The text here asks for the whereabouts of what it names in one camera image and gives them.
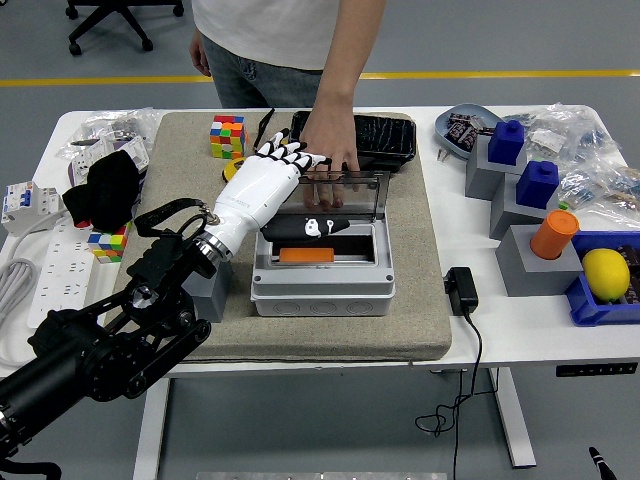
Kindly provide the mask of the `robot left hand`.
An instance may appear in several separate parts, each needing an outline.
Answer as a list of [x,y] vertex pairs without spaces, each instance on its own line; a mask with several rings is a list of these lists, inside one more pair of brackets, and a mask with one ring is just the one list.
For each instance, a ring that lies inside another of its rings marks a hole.
[[331,159],[306,150],[301,142],[286,143],[284,129],[265,142],[229,180],[217,197],[213,214],[219,222],[206,227],[223,252],[237,254],[244,237],[270,221],[299,184],[301,176]]

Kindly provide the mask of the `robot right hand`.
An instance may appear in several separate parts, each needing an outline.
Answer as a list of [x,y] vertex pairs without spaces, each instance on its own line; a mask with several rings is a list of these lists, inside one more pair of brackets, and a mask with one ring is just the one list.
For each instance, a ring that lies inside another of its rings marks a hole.
[[615,474],[613,473],[613,471],[611,470],[611,468],[608,466],[608,464],[606,463],[606,461],[604,460],[604,458],[602,457],[602,455],[599,453],[599,451],[591,446],[588,448],[589,454],[592,458],[592,461],[594,462],[599,474],[600,474],[600,479],[601,480],[616,480],[617,477],[615,476]]

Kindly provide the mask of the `person's right hand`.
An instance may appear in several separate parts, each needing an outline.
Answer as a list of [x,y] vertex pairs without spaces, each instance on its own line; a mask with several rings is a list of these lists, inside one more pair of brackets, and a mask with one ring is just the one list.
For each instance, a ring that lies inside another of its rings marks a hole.
[[206,47],[207,38],[198,29],[195,29],[188,49],[190,59],[193,67],[201,75],[211,78],[212,73],[209,66]]

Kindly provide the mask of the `person's left hand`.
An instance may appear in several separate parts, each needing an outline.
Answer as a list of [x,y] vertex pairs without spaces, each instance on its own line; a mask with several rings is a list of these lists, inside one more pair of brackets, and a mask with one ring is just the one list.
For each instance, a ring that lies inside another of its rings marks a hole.
[[324,209],[329,207],[329,202],[333,207],[340,206],[343,200],[341,186],[331,185],[329,180],[337,180],[343,167],[351,172],[360,170],[353,97],[318,94],[300,139],[307,144],[307,152],[331,160],[330,165],[318,165],[308,174],[317,187],[320,205]]

